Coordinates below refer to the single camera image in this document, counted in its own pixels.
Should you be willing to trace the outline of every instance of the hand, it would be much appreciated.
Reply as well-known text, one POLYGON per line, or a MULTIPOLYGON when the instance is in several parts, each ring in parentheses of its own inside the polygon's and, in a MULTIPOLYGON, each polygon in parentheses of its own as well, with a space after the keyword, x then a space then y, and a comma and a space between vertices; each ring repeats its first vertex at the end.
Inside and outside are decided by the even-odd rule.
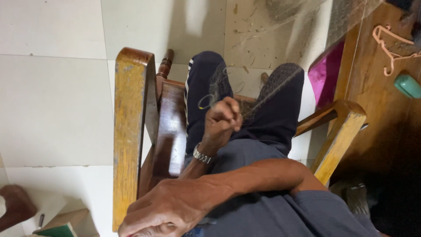
POLYGON ((215 156, 228 143, 232 132, 238 132, 241 126, 242 116, 238 102, 225 97, 206 113, 205 133, 198 151, 207 156, 215 156))
POLYGON ((166 179, 131 204, 120 237, 180 237, 191 230, 231 189, 203 179, 166 179))

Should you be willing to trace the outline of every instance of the green object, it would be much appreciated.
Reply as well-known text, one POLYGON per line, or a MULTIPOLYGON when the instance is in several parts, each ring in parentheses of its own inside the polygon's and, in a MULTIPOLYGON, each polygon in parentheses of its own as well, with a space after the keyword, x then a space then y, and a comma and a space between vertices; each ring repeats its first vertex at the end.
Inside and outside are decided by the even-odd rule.
POLYGON ((399 75, 394 82, 395 87, 409 98, 421 98, 421 86, 410 75, 399 75))
POLYGON ((73 232, 73 228, 70 225, 70 223, 63 226, 40 230, 40 231, 35 232, 34 234, 42 235, 46 237, 75 237, 76 236, 73 232))

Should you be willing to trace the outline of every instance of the man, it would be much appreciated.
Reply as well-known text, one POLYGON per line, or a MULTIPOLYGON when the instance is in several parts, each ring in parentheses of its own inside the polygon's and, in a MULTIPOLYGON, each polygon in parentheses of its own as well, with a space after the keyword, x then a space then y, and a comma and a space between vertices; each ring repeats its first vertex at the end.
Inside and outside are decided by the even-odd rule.
POLYGON ((295 64, 275 69, 243 122, 225 67, 213 52, 190 61, 189 164, 180 179, 161 181, 130 205, 120 237, 377 236, 367 218, 353 216, 307 167, 286 158, 304 71, 295 64), (201 109, 209 93, 218 102, 201 109), (199 222, 206 224, 194 234, 199 222))

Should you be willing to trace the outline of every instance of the chair armrest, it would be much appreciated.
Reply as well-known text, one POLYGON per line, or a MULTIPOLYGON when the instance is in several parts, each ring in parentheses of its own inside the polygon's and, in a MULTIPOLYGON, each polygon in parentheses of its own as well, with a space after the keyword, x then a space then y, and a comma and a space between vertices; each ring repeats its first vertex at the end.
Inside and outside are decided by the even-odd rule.
POLYGON ((123 48, 115 66, 114 232, 138 197, 145 126, 155 144, 159 118, 156 88, 154 55, 123 48))
POLYGON ((351 101, 336 100, 298 123, 296 136, 336 119, 310 170, 326 185, 367 115, 363 108, 351 101))

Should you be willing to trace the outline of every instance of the gray shirt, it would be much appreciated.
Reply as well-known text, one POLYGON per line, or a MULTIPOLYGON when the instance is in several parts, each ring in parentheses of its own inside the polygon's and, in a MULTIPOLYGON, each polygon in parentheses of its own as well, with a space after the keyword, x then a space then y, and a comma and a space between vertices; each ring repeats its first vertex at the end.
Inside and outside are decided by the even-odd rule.
MULTIPOLYGON (((257 140, 234 140, 219 150, 209 173, 285 158, 282 150, 257 140)), ((204 228, 204 237, 380 236, 366 216, 353 215, 340 197, 328 191, 302 191, 295 198, 285 191, 246 194, 221 204, 208 217, 215 223, 204 228)))

